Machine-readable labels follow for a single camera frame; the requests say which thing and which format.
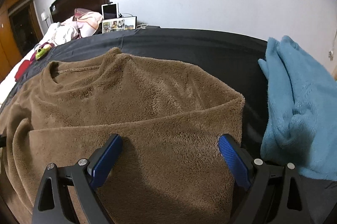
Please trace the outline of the brown fleece sweater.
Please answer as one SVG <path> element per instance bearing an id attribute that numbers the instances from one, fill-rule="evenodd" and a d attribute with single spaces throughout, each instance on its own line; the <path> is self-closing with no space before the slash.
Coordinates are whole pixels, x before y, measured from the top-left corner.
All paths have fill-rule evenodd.
<path id="1" fill-rule="evenodd" d="M 47 164 L 74 164 L 118 134 L 98 196 L 115 223 L 226 223 L 234 180 L 218 148 L 242 137 L 244 97 L 198 66 L 113 48 L 50 62 L 1 113 L 1 209 L 30 223 Z"/>

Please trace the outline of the blue fleece garment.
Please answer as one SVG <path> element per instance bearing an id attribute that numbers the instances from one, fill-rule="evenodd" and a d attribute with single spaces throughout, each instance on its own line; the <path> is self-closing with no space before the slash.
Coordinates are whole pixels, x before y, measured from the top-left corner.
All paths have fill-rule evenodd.
<path id="1" fill-rule="evenodd" d="M 336 181 L 336 81 L 288 36 L 269 38 L 258 64 L 268 81 L 262 159 Z"/>

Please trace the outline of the white quilt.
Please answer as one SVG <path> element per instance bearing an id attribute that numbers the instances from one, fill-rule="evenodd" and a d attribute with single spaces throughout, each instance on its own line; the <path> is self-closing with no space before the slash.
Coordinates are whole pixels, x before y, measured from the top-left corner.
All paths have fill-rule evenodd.
<path id="1" fill-rule="evenodd" d="M 38 48 L 45 48 L 47 44 L 51 44 L 51 47 L 56 46 L 56 43 L 52 43 L 51 41 L 41 41 L 36 44 L 35 47 L 30 50 L 27 55 L 23 57 L 21 61 L 19 61 L 14 68 L 10 71 L 7 77 L 1 82 L 0 85 L 0 104 L 2 105 L 5 102 L 5 99 L 9 95 L 10 91 L 15 86 L 17 80 L 23 75 L 23 72 L 29 67 L 30 64 L 35 60 L 35 52 Z"/>

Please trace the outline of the red folded garment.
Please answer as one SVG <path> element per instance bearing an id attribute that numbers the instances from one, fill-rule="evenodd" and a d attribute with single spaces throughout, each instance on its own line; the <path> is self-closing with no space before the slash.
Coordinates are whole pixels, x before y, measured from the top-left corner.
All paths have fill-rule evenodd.
<path id="1" fill-rule="evenodd" d="M 20 64 L 20 66 L 18 67 L 17 73 L 14 76 L 16 82 L 22 77 L 23 73 L 29 68 L 30 65 L 31 65 L 30 60 L 24 60 Z"/>

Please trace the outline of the black satin sheet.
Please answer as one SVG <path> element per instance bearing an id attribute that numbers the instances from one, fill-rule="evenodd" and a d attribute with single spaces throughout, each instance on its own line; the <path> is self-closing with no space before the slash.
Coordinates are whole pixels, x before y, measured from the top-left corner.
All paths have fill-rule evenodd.
<path id="1" fill-rule="evenodd" d="M 122 52 L 197 65 L 229 84 L 246 98 L 243 144 L 256 153 L 267 123 L 267 82 L 258 66 L 266 50 L 263 40 L 225 32 L 191 29 L 130 30 L 123 34 L 100 34 L 60 45 L 31 65 L 7 96 L 9 104 L 26 81 L 52 61 L 84 61 L 113 47 Z"/>

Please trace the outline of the magenta folded garment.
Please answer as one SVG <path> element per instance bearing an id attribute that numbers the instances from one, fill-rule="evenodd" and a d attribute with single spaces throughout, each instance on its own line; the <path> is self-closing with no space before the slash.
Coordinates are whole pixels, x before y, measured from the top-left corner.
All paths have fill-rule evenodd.
<path id="1" fill-rule="evenodd" d="M 30 62 L 39 61 L 44 58 L 53 47 L 54 44 L 50 42 L 45 42 L 42 45 L 37 44 L 36 47 L 34 47 L 34 53 L 30 58 Z"/>

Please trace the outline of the green toy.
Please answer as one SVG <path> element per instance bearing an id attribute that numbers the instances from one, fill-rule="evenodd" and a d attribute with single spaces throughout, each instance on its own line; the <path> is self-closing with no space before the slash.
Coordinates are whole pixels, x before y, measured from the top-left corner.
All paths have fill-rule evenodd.
<path id="1" fill-rule="evenodd" d="M 46 44 L 43 47 L 37 49 L 35 53 L 35 60 L 38 61 L 42 59 L 52 48 L 51 44 Z"/>

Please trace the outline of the cream pink blanket pile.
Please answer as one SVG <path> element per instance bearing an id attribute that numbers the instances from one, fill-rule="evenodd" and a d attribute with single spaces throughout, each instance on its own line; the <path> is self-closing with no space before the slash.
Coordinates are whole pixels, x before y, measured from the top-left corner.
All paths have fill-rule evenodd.
<path id="1" fill-rule="evenodd" d="M 52 43 L 59 46 L 79 38 L 79 28 L 74 16 L 63 22 L 52 23 L 40 44 Z"/>

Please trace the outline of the wooden wardrobe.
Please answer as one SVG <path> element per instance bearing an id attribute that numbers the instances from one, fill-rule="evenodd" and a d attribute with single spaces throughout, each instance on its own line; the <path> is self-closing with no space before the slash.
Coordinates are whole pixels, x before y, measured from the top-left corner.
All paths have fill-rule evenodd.
<path id="1" fill-rule="evenodd" d="M 14 66 L 23 58 L 15 43 L 8 12 L 11 7 L 25 1 L 27 0 L 5 0 L 1 5 L 1 80 L 4 80 Z"/>

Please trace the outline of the striped pink pillow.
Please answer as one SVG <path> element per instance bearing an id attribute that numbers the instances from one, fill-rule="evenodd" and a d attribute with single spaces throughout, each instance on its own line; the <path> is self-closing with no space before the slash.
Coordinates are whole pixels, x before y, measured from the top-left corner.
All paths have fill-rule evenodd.
<path id="1" fill-rule="evenodd" d="M 103 21 L 103 16 L 99 12 L 93 12 L 88 9 L 76 8 L 74 10 L 74 18 L 76 22 L 79 36 L 86 38 L 94 35 Z"/>

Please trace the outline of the white bedside lamp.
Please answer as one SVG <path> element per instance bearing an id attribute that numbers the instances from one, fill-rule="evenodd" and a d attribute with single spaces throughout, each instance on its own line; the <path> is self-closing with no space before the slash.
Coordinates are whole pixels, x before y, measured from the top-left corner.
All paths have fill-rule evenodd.
<path id="1" fill-rule="evenodd" d="M 42 12 L 41 13 L 41 20 L 44 21 L 47 25 L 47 28 L 49 28 L 49 23 L 48 23 L 48 20 L 49 19 L 49 14 L 47 12 Z"/>

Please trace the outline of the dark doorway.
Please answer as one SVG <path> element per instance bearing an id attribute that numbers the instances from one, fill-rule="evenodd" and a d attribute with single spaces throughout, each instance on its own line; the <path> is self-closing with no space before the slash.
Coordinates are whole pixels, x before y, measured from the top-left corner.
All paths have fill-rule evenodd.
<path id="1" fill-rule="evenodd" d="M 11 7 L 8 16 L 15 43 L 24 57 L 43 38 L 33 0 Z"/>

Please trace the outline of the white tablet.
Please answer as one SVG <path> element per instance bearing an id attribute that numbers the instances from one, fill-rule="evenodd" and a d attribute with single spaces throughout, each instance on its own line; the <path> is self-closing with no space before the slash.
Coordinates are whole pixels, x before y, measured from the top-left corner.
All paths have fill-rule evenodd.
<path id="1" fill-rule="evenodd" d="M 112 20 L 119 17 L 119 6 L 118 3 L 114 4 L 112 2 L 108 4 L 103 4 L 101 6 L 102 16 L 104 20 Z"/>

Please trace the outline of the photo collage frame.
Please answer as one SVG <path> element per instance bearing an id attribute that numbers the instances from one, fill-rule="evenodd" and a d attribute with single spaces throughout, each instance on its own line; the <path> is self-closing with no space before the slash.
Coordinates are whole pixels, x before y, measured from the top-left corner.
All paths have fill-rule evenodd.
<path id="1" fill-rule="evenodd" d="M 121 17 L 102 21 L 102 33 L 136 29 L 136 17 Z"/>

